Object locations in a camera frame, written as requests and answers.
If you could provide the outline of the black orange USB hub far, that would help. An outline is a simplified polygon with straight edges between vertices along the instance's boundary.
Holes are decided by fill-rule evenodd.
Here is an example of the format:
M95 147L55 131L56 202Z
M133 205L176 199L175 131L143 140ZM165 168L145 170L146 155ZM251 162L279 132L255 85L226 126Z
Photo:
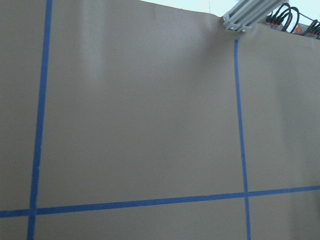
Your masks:
M270 29L293 34L299 25L299 21L299 9L286 2L269 13L259 23Z

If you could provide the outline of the black orange usb hub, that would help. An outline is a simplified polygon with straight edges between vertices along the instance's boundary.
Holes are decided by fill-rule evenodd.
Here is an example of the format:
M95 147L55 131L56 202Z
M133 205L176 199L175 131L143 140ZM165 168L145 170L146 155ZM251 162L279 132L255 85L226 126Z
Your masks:
M320 39L320 22L318 20L314 20L309 25L299 23L294 33L296 35L319 40Z
M270 29L293 34L299 25L299 21L299 9L286 2L269 13L259 23Z

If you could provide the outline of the black orange USB hub near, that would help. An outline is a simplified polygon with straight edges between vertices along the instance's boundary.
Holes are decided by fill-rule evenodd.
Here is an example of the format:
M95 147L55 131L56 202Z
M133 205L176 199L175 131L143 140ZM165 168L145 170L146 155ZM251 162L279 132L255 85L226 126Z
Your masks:
M309 25L299 23L294 33L296 35L319 40L320 39L320 22L318 20L314 20Z

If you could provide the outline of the aluminium frame post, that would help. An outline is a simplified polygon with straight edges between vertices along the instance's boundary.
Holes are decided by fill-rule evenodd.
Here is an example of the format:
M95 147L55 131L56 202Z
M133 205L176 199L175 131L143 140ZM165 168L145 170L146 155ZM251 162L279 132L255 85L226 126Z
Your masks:
M288 0L240 0L221 21L225 30L246 33Z

